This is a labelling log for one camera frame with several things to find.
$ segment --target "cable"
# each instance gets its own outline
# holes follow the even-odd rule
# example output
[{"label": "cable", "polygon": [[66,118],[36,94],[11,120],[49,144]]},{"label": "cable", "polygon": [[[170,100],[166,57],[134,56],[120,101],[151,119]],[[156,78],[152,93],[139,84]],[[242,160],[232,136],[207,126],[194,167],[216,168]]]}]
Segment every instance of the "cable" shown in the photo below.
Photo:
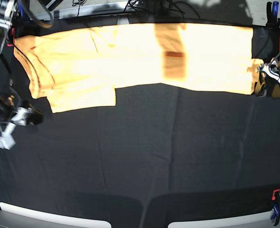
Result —
[{"label": "cable", "polygon": [[87,0],[73,0],[73,7],[79,6],[77,17],[79,16],[80,13],[80,7],[83,6],[86,2]]},{"label": "cable", "polygon": [[146,13],[148,13],[148,14],[156,15],[156,13],[154,13],[154,12],[152,12],[152,11],[149,11],[149,10],[147,10],[147,9],[145,9],[145,8],[135,7],[134,5],[136,4],[136,2],[138,2],[138,0],[134,1],[134,2],[131,4],[131,0],[128,0],[128,2],[127,2],[127,4],[126,4],[126,6],[125,6],[123,12],[125,12],[126,9],[127,9],[128,7],[131,7],[132,9],[134,9],[134,10],[136,11],[136,13],[138,13],[139,11],[142,11],[142,12],[146,12]]},{"label": "cable", "polygon": [[170,8],[170,7],[173,5],[173,6],[175,6],[175,7],[178,9],[178,12],[181,13],[182,17],[183,17],[183,18],[185,17],[185,16],[184,16],[185,12],[184,12],[183,10],[181,10],[181,9],[177,6],[176,2],[173,2],[172,0],[167,0],[167,2],[169,3],[168,10],[176,11],[176,10]]},{"label": "cable", "polygon": [[34,14],[33,12],[30,11],[29,7],[26,5],[25,0],[19,0],[19,3],[21,4],[23,10],[27,13],[27,15],[35,22],[37,23],[39,26],[48,29],[50,27],[53,26],[54,24],[54,17],[51,14],[51,12],[46,8],[46,6],[43,4],[43,2],[41,2],[41,0],[37,0],[40,5],[42,6],[42,8],[46,11],[46,13],[49,15],[50,18],[50,22],[49,23],[44,23],[43,21],[39,20]]},{"label": "cable", "polygon": [[272,75],[274,75],[274,76],[280,78],[280,71],[278,70],[278,75],[276,75],[276,74],[271,70],[271,65],[269,65],[269,72],[270,72]]},{"label": "cable", "polygon": [[185,2],[185,1],[176,1],[175,4],[177,5],[177,3],[184,3],[184,4],[188,5],[192,9],[192,11],[197,15],[198,19],[201,19],[197,10],[195,10],[195,8],[193,6],[191,6],[189,3]]}]

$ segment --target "black cloth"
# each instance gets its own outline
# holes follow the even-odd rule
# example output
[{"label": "black cloth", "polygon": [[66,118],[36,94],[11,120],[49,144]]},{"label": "black cloth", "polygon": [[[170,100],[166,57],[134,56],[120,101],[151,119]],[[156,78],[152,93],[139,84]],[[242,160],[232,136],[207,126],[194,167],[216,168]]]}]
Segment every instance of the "black cloth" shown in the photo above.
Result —
[{"label": "black cloth", "polygon": [[[52,30],[26,25],[19,32],[45,35],[117,19],[61,20]],[[258,57],[277,52],[269,35],[278,36],[254,28]],[[261,51],[266,41],[269,51]],[[45,98],[31,99],[12,49],[4,56],[17,89],[44,122],[17,127],[17,144],[0,149],[0,202],[106,220],[113,228],[164,228],[271,210],[280,188],[280,99],[140,85],[116,89],[115,107],[52,114]],[[8,79],[0,67],[0,89]]]}]

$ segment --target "garment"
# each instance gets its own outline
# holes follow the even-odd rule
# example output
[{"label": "garment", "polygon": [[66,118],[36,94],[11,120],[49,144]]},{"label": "garment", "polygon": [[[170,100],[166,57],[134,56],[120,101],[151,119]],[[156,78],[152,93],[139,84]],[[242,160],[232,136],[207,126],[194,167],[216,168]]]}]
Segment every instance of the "garment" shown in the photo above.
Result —
[{"label": "garment", "polygon": [[249,95],[258,80],[253,29],[207,24],[130,24],[16,40],[33,98],[52,111],[114,106],[116,88],[164,83]]}]

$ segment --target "blue clamp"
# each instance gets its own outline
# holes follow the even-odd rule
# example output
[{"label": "blue clamp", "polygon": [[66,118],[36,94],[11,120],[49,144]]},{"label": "blue clamp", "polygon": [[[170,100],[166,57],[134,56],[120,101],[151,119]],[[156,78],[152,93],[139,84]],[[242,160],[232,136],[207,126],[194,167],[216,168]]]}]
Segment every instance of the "blue clamp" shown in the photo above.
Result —
[{"label": "blue clamp", "polygon": [[21,17],[24,17],[24,10],[23,10],[23,7],[21,5],[21,3],[19,3],[19,12],[21,13]]},{"label": "blue clamp", "polygon": [[271,220],[275,219],[276,217],[278,217],[280,215],[279,208],[278,208],[277,204],[274,204],[273,209],[274,209],[274,212],[271,216]]},{"label": "blue clamp", "polygon": [[274,28],[279,28],[280,27],[280,18],[278,18],[278,12],[279,12],[279,2],[274,1],[268,2],[267,3],[267,24],[266,26],[271,26]]}]

